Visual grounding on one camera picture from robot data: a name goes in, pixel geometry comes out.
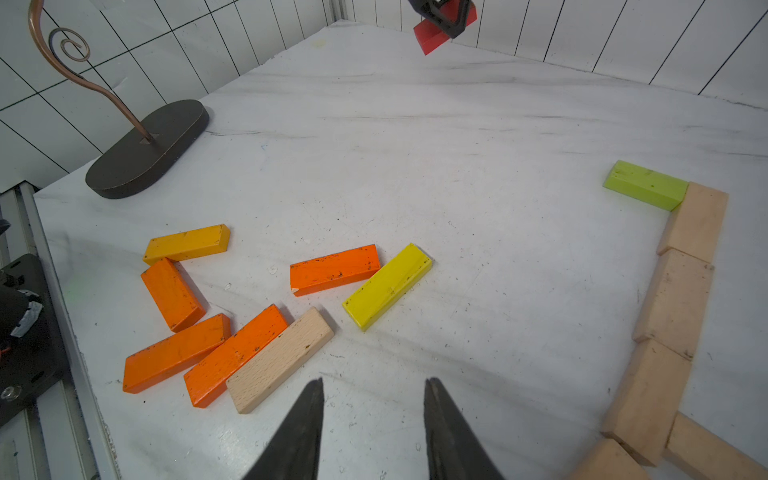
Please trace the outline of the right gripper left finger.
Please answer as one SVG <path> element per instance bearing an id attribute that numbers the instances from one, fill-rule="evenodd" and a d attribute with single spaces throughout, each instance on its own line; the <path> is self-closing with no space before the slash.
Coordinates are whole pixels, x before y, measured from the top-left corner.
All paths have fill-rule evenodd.
<path id="1" fill-rule="evenodd" d="M 324 416 L 323 381 L 307 383 L 244 479 L 316 479 Z"/>

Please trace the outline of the red wooden block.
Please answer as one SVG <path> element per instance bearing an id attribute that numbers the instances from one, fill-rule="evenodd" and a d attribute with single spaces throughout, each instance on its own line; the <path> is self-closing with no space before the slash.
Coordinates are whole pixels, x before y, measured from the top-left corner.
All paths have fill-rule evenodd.
<path id="1" fill-rule="evenodd" d="M 457 38 L 478 17 L 471 0 L 410 0 L 409 3 L 422 18 L 413 31 L 424 55 Z"/>

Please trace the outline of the natural block diagonal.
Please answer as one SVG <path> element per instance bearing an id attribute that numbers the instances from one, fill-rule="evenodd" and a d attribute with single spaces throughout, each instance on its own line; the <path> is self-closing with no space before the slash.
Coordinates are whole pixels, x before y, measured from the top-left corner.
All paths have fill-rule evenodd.
<path id="1" fill-rule="evenodd" d="M 601 439 L 568 476 L 572 480 L 650 480 L 646 470 L 613 439 Z"/>
<path id="2" fill-rule="evenodd" d="M 729 194 L 690 182 L 681 204 L 669 216 L 656 253 L 677 250 L 712 263 Z"/>

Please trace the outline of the lime green block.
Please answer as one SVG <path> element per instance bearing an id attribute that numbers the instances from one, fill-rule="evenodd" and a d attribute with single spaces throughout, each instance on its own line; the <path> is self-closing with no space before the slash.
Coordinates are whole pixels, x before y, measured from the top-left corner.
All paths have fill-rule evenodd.
<path id="1" fill-rule="evenodd" d="M 626 161 L 618 160 L 603 187 L 666 211 L 683 201 L 688 183 Z"/>

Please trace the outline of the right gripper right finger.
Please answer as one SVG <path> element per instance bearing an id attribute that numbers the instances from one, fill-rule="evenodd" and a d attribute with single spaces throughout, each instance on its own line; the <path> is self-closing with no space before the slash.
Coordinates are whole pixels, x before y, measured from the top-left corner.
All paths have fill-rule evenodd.
<path id="1" fill-rule="evenodd" d="M 436 377 L 425 382 L 424 424 L 430 479 L 503 479 Z"/>

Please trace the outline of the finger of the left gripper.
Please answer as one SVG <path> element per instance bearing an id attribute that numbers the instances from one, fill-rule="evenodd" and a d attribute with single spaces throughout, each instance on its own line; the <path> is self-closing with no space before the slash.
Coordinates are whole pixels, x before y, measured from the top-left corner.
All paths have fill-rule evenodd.
<path id="1" fill-rule="evenodd" d="M 473 22 L 471 0 L 409 0 L 409 4 L 423 20 L 437 27 L 451 39 L 460 36 Z"/>

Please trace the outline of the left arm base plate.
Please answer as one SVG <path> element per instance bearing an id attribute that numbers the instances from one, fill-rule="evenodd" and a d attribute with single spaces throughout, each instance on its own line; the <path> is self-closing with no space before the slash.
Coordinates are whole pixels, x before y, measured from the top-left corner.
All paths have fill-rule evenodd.
<path id="1" fill-rule="evenodd" d="M 69 370 L 40 259 L 1 268 L 1 423 L 32 406 Z"/>

